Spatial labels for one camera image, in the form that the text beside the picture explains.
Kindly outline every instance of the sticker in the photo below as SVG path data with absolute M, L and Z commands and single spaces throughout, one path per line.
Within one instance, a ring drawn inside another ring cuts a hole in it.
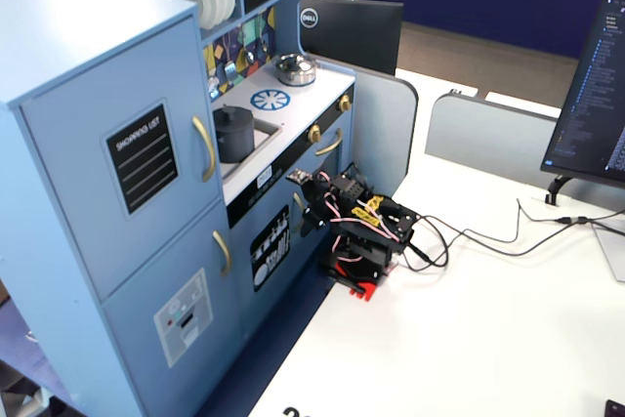
M 160 104 L 106 140 L 129 213 L 178 177 L 178 168 Z
M 263 173 L 261 173 L 261 176 L 259 176 L 256 179 L 256 186 L 258 186 L 258 189 L 260 189 L 270 179 L 271 179 L 271 165 L 268 166 L 267 169 Z
M 314 28 L 319 23 L 319 14 L 315 9 L 304 9 L 300 14 L 300 22 L 304 28 Z
M 281 90 L 263 90 L 252 95 L 250 103 L 263 111 L 276 111 L 289 106 L 291 97 Z
M 252 241 L 250 260 L 254 291 L 258 292 L 291 249 L 289 206 L 285 205 Z

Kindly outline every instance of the white table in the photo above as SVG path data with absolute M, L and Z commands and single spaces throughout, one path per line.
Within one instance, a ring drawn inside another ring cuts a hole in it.
M 543 195 L 426 155 L 396 200 L 500 237 L 514 233 L 516 197 L 540 218 L 607 213 Z M 558 227 L 523 220 L 514 250 Z M 413 240 L 440 250 L 424 228 Z M 625 401 L 625 285 L 590 227 L 519 259 L 465 240 L 450 251 L 444 274 L 397 268 L 369 303 L 335 285 L 252 415 L 590 417 Z
M 511 97 L 509 95 L 502 95 L 501 93 L 488 92 L 486 95 L 488 102 L 505 104 L 507 106 L 516 107 L 524 111 L 537 112 L 540 114 L 546 114 L 555 118 L 560 117 L 560 109 L 553 106 L 547 106 L 537 102 L 531 102 L 529 100 L 523 100 L 521 98 Z
M 411 72 L 398 68 L 395 77 L 410 83 L 419 94 L 419 104 L 417 106 L 417 123 L 412 141 L 411 162 L 415 157 L 420 157 L 425 152 L 428 128 L 430 126 L 430 116 L 434 103 L 443 95 L 452 90 L 460 92 L 466 97 L 475 97 L 478 89 L 463 85 L 462 83 L 449 82 L 440 78 L 431 77 L 422 73 Z

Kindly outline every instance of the gold knob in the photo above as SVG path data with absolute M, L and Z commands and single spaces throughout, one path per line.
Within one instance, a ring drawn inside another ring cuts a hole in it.
M 350 97 L 347 95 L 343 95 L 341 100 L 339 100 L 339 109 L 341 112 L 348 112 L 352 109 L 352 102 L 350 101 Z
M 321 128 L 314 124 L 309 130 L 309 142 L 311 144 L 317 144 L 321 142 Z

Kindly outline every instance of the gray partition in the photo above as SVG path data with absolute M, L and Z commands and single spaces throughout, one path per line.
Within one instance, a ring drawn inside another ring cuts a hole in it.
M 540 164 L 556 121 L 504 104 L 445 95 L 432 111 L 426 153 L 546 189 L 555 175 L 541 172 Z M 574 180 L 562 193 L 610 210 L 625 207 L 623 189 Z

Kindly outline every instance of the computer monitor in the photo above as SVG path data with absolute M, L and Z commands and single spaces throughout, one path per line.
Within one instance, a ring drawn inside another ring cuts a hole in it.
M 625 188 L 625 0 L 602 0 L 541 169 Z M 605 221 L 624 230 L 622 221 Z M 597 230 L 625 281 L 625 238 Z
M 395 75 L 402 13 L 395 2 L 302 0 L 302 48 Z

